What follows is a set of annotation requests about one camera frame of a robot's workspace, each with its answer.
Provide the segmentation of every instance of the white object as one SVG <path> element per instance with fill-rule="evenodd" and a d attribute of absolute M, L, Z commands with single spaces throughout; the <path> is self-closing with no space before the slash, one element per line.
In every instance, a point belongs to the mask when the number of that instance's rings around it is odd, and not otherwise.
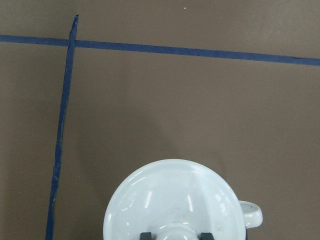
<path fill-rule="evenodd" d="M 263 221 L 261 209 L 238 201 L 214 171 L 196 162 L 167 159 L 129 175 L 114 192 L 103 223 L 104 240 L 244 240 Z"/>

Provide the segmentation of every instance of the brown surface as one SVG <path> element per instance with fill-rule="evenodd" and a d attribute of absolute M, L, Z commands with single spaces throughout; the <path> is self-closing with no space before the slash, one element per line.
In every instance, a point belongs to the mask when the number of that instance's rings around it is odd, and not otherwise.
<path fill-rule="evenodd" d="M 2 3 L 0 34 L 318 57 L 319 1 Z M 65 47 L 0 43 L 0 239 L 44 239 Z M 249 239 L 317 239 L 320 68 L 76 49 L 55 239 L 101 239 L 136 168 L 199 162 L 261 206 Z"/>
<path fill-rule="evenodd" d="M 44 239 L 66 48 L 0 52 L 0 239 Z"/>

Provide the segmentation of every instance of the ceramic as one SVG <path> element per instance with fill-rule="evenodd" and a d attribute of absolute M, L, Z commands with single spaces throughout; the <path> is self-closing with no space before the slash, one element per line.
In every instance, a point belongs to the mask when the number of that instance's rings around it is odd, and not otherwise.
<path fill-rule="evenodd" d="M 239 201 L 211 169 L 188 160 L 166 159 L 129 175 L 114 192 L 105 212 L 104 240 L 245 240 L 246 228 L 263 221 L 259 206 Z"/>

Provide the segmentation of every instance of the white ceramic cup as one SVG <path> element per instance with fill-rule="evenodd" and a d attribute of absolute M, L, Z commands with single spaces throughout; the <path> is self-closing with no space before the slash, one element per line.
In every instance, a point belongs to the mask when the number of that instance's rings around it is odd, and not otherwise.
<path fill-rule="evenodd" d="M 114 192 L 105 212 L 104 240 L 245 240 L 246 228 L 263 221 L 259 206 L 239 201 L 211 169 L 188 160 L 149 163 L 130 174 Z"/>

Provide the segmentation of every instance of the blue tape line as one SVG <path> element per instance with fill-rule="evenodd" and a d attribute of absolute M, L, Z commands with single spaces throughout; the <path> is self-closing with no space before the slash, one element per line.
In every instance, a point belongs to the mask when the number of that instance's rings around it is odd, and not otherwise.
<path fill-rule="evenodd" d="M 52 46 L 68 46 L 69 44 L 69 41 L 66 39 L 29 37 L 29 36 L 9 36 L 9 35 L 0 35 L 0 42 L 40 44 L 40 45 L 52 45 Z M 118 51 L 157 53 L 157 54 L 173 54 L 173 55 L 198 56 L 198 57 L 208 57 L 208 58 L 237 59 L 237 60 L 250 60 L 250 61 L 271 62 L 271 63 L 320 66 L 320 58 L 294 57 L 294 56 L 283 56 L 283 55 L 272 55 L 272 54 L 250 53 L 250 52 L 239 52 L 239 51 L 222 51 L 222 50 L 210 50 L 210 49 L 197 49 L 197 48 L 172 47 L 172 46 L 154 46 L 154 45 L 103 42 L 103 41 L 86 41 L 86 40 L 76 40 L 75 46 L 77 48 L 89 48 L 89 49 L 105 49 L 105 50 L 118 50 Z"/>
<path fill-rule="evenodd" d="M 320 59 L 318 58 L 282 56 L 282 55 L 271 55 L 271 54 L 238 52 L 238 51 L 222 51 L 222 50 L 209 50 L 209 49 L 198 49 L 198 48 L 154 46 L 154 45 L 85 41 L 85 40 L 77 40 L 75 42 L 75 46 L 77 48 L 120 50 L 120 51 L 132 51 L 132 52 L 144 52 L 144 53 L 174 54 L 174 55 L 198 56 L 198 57 L 221 58 L 221 59 L 238 59 L 238 60 L 251 60 L 251 61 L 272 62 L 272 63 L 320 66 Z"/>
<path fill-rule="evenodd" d="M 75 54 L 75 48 L 76 48 L 77 25 L 78 25 L 78 15 L 76 15 L 73 20 L 72 28 L 69 34 L 68 49 L 66 52 L 63 89 L 62 89 L 62 96 L 61 96 L 58 130 L 57 130 L 56 143 L 55 143 L 54 166 L 53 166 L 52 181 L 51 181 L 49 210 L 48 210 L 48 217 L 46 222 L 45 240 L 52 240 L 54 235 L 54 208 L 55 208 L 57 190 L 59 186 L 64 122 L 65 122 L 68 99 L 70 94 L 72 67 L 74 63 L 74 54 Z"/>
<path fill-rule="evenodd" d="M 69 45 L 68 39 L 44 38 L 44 37 L 33 37 L 33 36 L 11 36 L 11 35 L 0 35 L 0 42 L 18 43 L 18 44 L 39 44 L 39 45 L 63 46 L 63 47 L 67 47 Z"/>

